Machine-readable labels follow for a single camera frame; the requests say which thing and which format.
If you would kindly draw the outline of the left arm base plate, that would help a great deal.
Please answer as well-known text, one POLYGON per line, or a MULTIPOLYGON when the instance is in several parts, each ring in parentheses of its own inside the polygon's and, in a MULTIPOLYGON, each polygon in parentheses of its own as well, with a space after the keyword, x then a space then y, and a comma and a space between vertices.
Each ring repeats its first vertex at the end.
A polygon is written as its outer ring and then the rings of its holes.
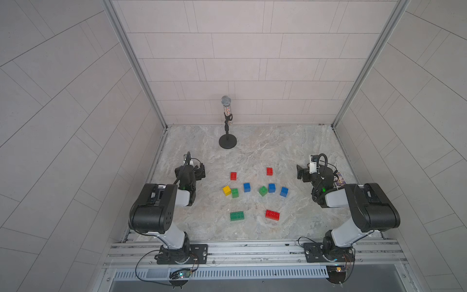
POLYGON ((162 246, 154 258, 158 265, 206 264, 207 252, 206 244, 189 244, 180 249, 168 249, 162 246))

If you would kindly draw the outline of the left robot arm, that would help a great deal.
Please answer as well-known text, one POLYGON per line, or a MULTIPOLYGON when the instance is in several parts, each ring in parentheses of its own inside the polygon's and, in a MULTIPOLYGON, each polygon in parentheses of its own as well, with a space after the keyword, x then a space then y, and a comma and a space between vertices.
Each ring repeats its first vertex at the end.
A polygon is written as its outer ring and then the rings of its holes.
POLYGON ((207 245, 193 245, 186 232, 172 223, 176 206, 192 206, 196 183, 206 177, 203 164, 175 169, 175 184, 145 184, 130 209, 129 228, 162 242, 155 256, 157 264, 205 264, 207 245))

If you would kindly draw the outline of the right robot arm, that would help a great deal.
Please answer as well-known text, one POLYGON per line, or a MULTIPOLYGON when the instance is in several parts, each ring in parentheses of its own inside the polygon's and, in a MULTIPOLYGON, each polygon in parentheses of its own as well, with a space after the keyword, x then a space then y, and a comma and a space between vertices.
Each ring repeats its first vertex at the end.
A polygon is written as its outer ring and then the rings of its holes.
POLYGON ((353 245, 375 231, 400 226, 400 215, 377 183, 335 185, 337 173, 321 165, 311 173, 297 166, 297 178, 313 186, 311 196, 321 208, 345 208, 351 218, 326 232, 322 242, 305 242, 302 248, 308 263, 354 262, 353 245))

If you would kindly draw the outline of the blue small lego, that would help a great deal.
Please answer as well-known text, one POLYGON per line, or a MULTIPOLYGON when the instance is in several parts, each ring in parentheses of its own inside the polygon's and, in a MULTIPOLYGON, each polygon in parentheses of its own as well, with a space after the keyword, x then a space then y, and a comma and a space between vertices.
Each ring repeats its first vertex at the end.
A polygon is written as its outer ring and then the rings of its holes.
POLYGON ((280 196, 286 198, 288 196, 289 189, 287 187, 282 187, 280 191, 280 196))
POLYGON ((268 192, 275 193, 276 192, 276 185, 274 183, 268 184, 268 192))
POLYGON ((245 193, 250 192, 251 191, 251 185, 249 183, 244 183, 243 184, 243 189, 244 189, 245 193))

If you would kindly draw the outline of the red long lego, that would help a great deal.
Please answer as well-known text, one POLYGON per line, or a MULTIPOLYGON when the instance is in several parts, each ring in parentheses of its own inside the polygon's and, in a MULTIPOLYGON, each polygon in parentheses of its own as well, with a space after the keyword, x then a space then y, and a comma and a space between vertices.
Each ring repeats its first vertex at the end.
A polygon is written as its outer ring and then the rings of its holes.
POLYGON ((265 212, 265 217, 270 220, 279 221, 280 213, 267 209, 265 212))

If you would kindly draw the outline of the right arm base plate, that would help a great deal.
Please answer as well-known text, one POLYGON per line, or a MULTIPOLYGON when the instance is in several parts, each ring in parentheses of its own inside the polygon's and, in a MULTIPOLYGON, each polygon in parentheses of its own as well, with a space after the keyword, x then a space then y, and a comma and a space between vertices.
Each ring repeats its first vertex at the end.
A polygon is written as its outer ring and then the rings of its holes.
POLYGON ((353 263, 355 252, 352 248, 340 248, 336 246, 325 247, 322 243, 304 243, 304 252, 307 263, 353 263))

